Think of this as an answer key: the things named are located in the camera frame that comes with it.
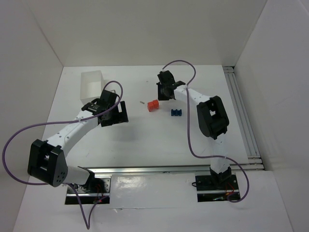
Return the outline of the red arch block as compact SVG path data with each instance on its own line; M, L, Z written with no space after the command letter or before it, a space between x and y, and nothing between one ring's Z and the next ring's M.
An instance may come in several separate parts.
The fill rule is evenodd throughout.
M152 104L153 104L153 109L159 109L159 101L158 100L153 100Z

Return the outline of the white plastic box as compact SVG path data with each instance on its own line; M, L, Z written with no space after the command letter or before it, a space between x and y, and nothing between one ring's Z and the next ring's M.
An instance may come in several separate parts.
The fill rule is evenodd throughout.
M103 77L100 70L82 72L80 84L80 101L83 105L101 96L108 80Z

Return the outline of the blue double arch block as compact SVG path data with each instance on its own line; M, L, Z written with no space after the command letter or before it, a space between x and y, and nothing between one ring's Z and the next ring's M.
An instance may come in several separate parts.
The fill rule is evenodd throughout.
M182 116L182 109L171 109L171 116Z

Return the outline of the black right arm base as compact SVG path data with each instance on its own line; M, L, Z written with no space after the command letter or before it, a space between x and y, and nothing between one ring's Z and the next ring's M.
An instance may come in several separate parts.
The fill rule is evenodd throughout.
M215 185L212 182L210 175L197 175L191 185L196 188L197 201L199 203L227 201L227 198L232 201L240 199L239 186L234 174L219 185Z

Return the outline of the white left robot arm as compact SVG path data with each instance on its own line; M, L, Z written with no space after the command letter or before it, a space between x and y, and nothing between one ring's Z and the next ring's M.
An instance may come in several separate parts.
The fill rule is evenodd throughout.
M89 169L68 166L66 157L96 127L128 122L126 104L117 99L116 93L103 90L99 98L81 108L74 123L68 124L45 141L34 141L30 147L28 174L53 187L77 184L84 189L91 189L99 183Z

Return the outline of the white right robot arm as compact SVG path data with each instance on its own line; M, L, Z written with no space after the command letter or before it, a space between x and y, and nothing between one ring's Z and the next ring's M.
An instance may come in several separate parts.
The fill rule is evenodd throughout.
M160 101L174 99L196 108L198 127L211 140L213 148L213 155L210 156L212 182L216 186L223 184L231 177L231 168L224 144L229 119L221 98L203 95L189 88L183 81L176 82L170 71L161 71L157 76Z

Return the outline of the red square block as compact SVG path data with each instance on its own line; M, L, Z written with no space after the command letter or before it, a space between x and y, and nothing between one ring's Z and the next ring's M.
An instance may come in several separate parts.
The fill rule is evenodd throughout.
M147 103L147 109L149 112L152 112L153 110L155 110L155 105L152 101Z

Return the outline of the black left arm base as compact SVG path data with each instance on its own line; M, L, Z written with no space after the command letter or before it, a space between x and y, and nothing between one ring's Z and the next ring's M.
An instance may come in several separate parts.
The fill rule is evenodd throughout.
M74 184L74 188L77 191L82 204L109 204L110 203L110 190L111 190L111 176L102 176L101 182L95 184L94 189L84 190L81 186ZM67 193L65 198L65 205L78 205L77 196L73 189L67 187Z

